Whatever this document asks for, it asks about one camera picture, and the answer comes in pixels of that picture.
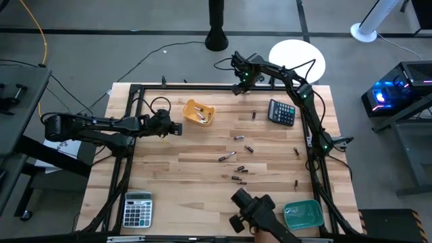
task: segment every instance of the wooden tabletop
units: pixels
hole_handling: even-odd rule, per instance
[[[105,117],[121,117],[124,114],[130,85],[113,85]],[[326,104],[323,127],[332,136],[339,136],[330,87],[313,87]],[[267,119],[270,99],[294,105],[286,92],[256,91],[234,96],[230,91],[223,90],[146,90],[144,94],[149,103],[159,96],[171,101],[171,120],[183,123],[183,135],[169,135],[163,140],[156,136],[137,140],[128,191],[146,190],[153,193],[153,224],[148,229],[123,228],[122,234],[249,236],[247,226],[246,230],[236,234],[228,221],[239,211],[230,198],[241,186],[252,196],[270,195],[281,222],[284,222],[282,209],[285,204],[313,199],[311,179],[304,166],[306,147],[298,108],[293,127],[275,124]],[[182,116],[183,106],[189,99],[216,109],[209,127],[186,121]],[[321,115],[323,106],[316,96],[315,105]],[[154,108],[167,109],[168,104],[158,100]],[[257,110],[255,120],[252,120],[253,110]],[[144,105],[142,113],[150,114],[149,108]],[[245,136],[245,139],[233,139],[239,135]],[[248,152],[244,145],[251,146],[254,153]],[[294,147],[300,152],[299,157],[294,153]],[[223,163],[218,162],[218,158],[232,151],[237,154]],[[95,160],[109,154],[105,149]],[[335,150],[331,155],[346,160],[344,154]],[[114,161],[110,158],[93,167],[77,230],[87,226],[107,200]],[[330,158],[326,161],[333,201],[351,226],[361,232],[350,174],[340,162]],[[249,170],[248,174],[234,173],[234,169],[241,165]],[[238,185],[231,180],[231,176],[240,176],[248,184]],[[331,231],[325,205],[323,212],[325,225]],[[111,227],[116,215],[117,205],[114,205]],[[317,228],[293,233],[296,236],[319,235]]]

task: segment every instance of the yellow cable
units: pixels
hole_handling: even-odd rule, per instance
[[[30,9],[27,7],[27,5],[24,3],[23,0],[20,0],[22,6],[27,10],[28,14],[30,15],[30,17],[32,17],[34,23],[38,26],[38,29],[40,31],[40,34],[42,35],[42,39],[43,39],[43,45],[45,47],[45,53],[43,55],[43,60],[42,60],[42,64],[45,64],[45,61],[47,60],[47,53],[48,53],[48,45],[47,45],[47,40],[45,39],[45,35],[43,34],[42,28],[39,25],[38,21],[36,20],[36,18],[33,16],[33,13],[30,11]],[[38,113],[39,113],[39,117],[42,117],[42,113],[41,113],[41,102],[38,103]]]

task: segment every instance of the green container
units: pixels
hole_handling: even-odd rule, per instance
[[[283,208],[283,215],[290,230],[317,227],[324,223],[323,212],[315,200],[288,203]]]

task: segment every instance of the gray floor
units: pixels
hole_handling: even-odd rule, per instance
[[[308,29],[311,32],[348,32],[362,20],[375,0],[304,0]],[[200,0],[93,0],[28,1],[44,28],[82,28],[108,30],[208,30],[207,2]],[[295,0],[226,1],[225,29],[245,31],[300,32]],[[0,14],[0,26],[34,28],[18,1],[13,0]],[[406,16],[395,9],[380,26],[382,32],[410,32]],[[236,82],[230,72],[213,68],[213,63],[234,51],[243,55],[254,52],[267,56],[275,43],[287,38],[230,36],[229,48],[210,52],[203,44],[168,47],[149,57],[124,82]],[[47,35],[48,66],[53,74],[84,104],[91,104],[106,92],[149,51],[169,43],[203,41],[203,36],[80,36]],[[323,53],[327,68],[320,84],[331,86],[335,108],[343,135],[353,136],[347,156],[354,173],[354,190],[359,208],[410,208],[418,211],[425,230],[432,234],[432,194],[397,198],[395,191],[408,187],[410,178],[403,156],[386,132],[371,131],[371,122],[360,102],[361,94],[400,61],[416,56],[383,40],[362,44],[351,38],[311,38]],[[432,58],[432,39],[391,39]],[[43,44],[38,34],[0,34],[0,58],[40,63]],[[49,88],[77,112],[82,108],[59,85]],[[43,112],[65,111],[48,92],[41,100]],[[96,107],[103,115],[104,98]],[[26,134],[43,141],[43,127],[35,113]],[[74,215],[79,211],[83,193],[38,191],[29,208],[34,217],[23,223],[13,218],[26,183],[22,176],[0,217],[0,238],[39,236],[70,232]]]

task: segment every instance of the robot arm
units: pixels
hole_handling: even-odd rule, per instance
[[[52,115],[45,121],[45,138],[53,142],[69,139],[105,145],[113,156],[127,155],[131,141],[143,136],[182,135],[182,124],[172,122],[169,112],[160,109],[150,117],[125,117],[121,119],[89,117],[70,113],[46,113]],[[105,134],[99,131],[116,132]]]
[[[321,127],[314,104],[314,91],[312,86],[294,70],[265,61],[260,55],[253,54],[248,59],[242,57],[237,51],[232,55],[231,66],[240,83],[232,87],[235,95],[249,91],[257,82],[258,77],[268,74],[285,84],[286,92],[294,104],[304,114],[304,118],[312,134],[312,148],[318,158],[324,158],[332,150],[334,144],[331,136]],[[294,88],[293,80],[299,81],[300,86]]]

